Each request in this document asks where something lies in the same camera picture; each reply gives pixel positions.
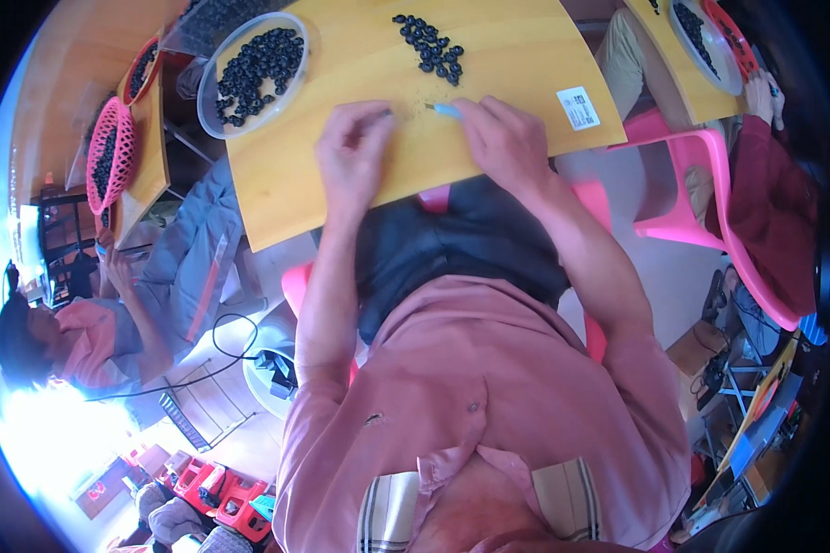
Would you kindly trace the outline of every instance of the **man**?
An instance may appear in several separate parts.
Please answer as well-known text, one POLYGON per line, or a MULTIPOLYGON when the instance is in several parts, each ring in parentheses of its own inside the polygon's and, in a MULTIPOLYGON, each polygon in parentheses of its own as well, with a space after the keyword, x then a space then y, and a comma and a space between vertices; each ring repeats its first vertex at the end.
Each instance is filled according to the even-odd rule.
MULTIPOLYGON (((744 85, 748 111, 742 119, 735 116, 693 126, 658 49, 626 7, 611 17, 597 64, 622 121, 645 82, 671 130, 705 127, 722 134, 732 168, 729 226, 775 295, 797 315, 815 313, 818 186, 786 148, 784 94, 775 77, 763 69, 751 73, 744 85)), ((686 188, 698 222, 721 239, 711 175, 689 169, 686 188)))
POLYGON ((446 216, 367 215, 387 102, 326 123, 274 535, 296 553, 652 547, 688 498, 689 451, 636 271, 548 167, 539 118, 492 96, 453 105, 487 177, 454 185, 446 216), (549 305, 567 282, 605 332, 603 366, 549 305), (381 320, 349 388, 358 315, 367 335, 381 320))

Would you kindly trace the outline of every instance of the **metal rack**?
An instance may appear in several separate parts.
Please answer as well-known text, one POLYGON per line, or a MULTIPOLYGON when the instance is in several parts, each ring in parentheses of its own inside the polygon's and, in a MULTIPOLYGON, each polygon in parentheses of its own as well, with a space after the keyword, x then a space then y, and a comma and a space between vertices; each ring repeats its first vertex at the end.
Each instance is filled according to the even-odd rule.
POLYGON ((196 448, 196 450, 200 453, 204 453, 209 451, 210 449, 214 448, 215 446, 219 445, 222 440, 228 436, 230 436, 234 430, 242 426, 244 422, 249 420, 250 418, 254 417, 257 413, 253 412, 250 414, 245 414, 240 407, 233 402, 230 395, 225 392, 225 389, 222 388, 221 384, 215 379, 214 376, 211 375, 211 372, 206 367, 208 363, 210 363, 211 359, 207 359, 205 362, 200 364, 196 369, 188 372, 177 384, 185 384, 190 383, 193 378, 192 376, 199 371, 200 369, 204 370, 207 374, 210 374, 209 380, 215 383, 215 386, 219 389, 222 395, 227 399, 227 402, 233 406, 239 414, 240 418, 234 420, 230 425, 222 427, 210 413, 203 407, 202 403, 200 403, 199 398, 197 398, 194 390, 191 386, 186 386, 185 388, 177 388, 174 390, 172 394, 163 394, 160 397, 160 406, 163 407, 163 410, 169 416, 169 419, 172 423, 178 428, 178 430, 183 434, 188 441, 190 441, 191 445, 196 448), (180 391, 187 391, 191 398, 194 399, 195 403, 200 407, 203 413, 205 413, 206 417, 210 419, 212 424, 214 424, 219 429, 219 434, 212 438, 211 440, 206 440, 203 438, 200 431, 194 426, 194 424, 190 421, 187 415, 181 410, 180 404, 176 401, 177 393, 180 391))

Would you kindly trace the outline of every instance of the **bright light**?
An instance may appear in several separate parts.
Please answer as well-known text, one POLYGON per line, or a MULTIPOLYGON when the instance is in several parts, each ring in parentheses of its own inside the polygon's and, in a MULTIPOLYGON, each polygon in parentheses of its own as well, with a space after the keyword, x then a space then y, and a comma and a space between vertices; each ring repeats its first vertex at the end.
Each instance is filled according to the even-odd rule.
POLYGON ((67 496, 127 443, 120 404, 87 403, 71 386, 14 392, 3 407, 0 446, 29 494, 67 496))

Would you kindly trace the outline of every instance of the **black pants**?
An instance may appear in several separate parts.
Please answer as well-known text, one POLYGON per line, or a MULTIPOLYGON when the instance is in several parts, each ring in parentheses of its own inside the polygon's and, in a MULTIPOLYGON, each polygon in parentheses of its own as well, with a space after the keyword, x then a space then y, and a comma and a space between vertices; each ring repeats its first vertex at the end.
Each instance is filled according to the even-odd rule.
MULTIPOLYGON (((313 231, 318 245, 321 232, 313 231)), ((363 341, 371 344, 407 295, 444 274, 504 279, 553 309, 569 287, 538 219, 481 175, 451 186, 447 213, 424 211, 416 196, 366 213, 356 238, 363 341)))

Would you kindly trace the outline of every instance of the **label sticker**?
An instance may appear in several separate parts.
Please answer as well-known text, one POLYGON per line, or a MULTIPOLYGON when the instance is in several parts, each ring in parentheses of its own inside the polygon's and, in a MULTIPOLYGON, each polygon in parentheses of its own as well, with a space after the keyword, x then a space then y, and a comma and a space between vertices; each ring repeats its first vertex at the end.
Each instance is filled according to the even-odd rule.
POLYGON ((565 115, 569 116, 572 128, 580 131, 585 128, 599 125, 597 111, 590 104, 590 98, 584 87, 568 88, 557 93, 559 103, 563 105, 565 115))

